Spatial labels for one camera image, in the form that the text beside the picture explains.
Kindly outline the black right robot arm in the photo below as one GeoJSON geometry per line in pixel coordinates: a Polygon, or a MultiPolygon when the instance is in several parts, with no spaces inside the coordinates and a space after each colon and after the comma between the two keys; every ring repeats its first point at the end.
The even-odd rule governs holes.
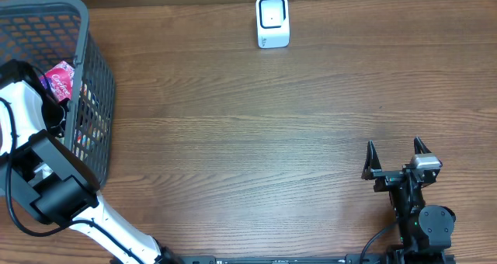
{"type": "Polygon", "coordinates": [[[413,139],[411,161],[397,171],[381,167],[373,141],[367,144],[367,156],[361,178],[374,181],[374,191],[389,193],[395,221],[376,233],[363,247],[358,262],[372,262],[369,247],[382,235],[398,228],[400,245],[391,245],[379,256],[379,263],[454,263],[445,250],[451,247],[456,215],[448,207],[426,204],[422,190],[436,182],[443,163],[419,137],[413,139]]]}

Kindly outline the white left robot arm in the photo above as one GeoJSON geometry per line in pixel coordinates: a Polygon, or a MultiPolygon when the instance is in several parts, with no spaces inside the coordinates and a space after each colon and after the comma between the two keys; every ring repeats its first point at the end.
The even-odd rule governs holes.
{"type": "Polygon", "coordinates": [[[39,238],[78,231],[115,263],[179,262],[106,202],[93,172],[60,142],[67,113],[39,68],[15,59],[1,66],[1,188],[13,224],[39,238]]]}

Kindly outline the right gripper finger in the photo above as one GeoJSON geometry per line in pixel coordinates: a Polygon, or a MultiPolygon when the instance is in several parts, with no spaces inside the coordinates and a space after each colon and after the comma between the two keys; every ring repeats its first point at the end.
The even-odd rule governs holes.
{"type": "Polygon", "coordinates": [[[365,172],[380,172],[382,170],[373,141],[368,141],[367,156],[363,170],[365,172]]]}
{"type": "Polygon", "coordinates": [[[413,146],[416,155],[431,153],[431,151],[426,147],[421,138],[418,136],[413,139],[413,146]]]}

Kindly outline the pink purple pad pack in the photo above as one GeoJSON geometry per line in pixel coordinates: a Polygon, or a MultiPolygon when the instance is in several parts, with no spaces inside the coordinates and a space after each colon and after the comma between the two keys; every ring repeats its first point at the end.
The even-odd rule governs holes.
{"type": "Polygon", "coordinates": [[[56,100],[61,102],[71,99],[75,70],[66,61],[61,61],[44,75],[40,81],[44,88],[50,89],[56,100]]]}

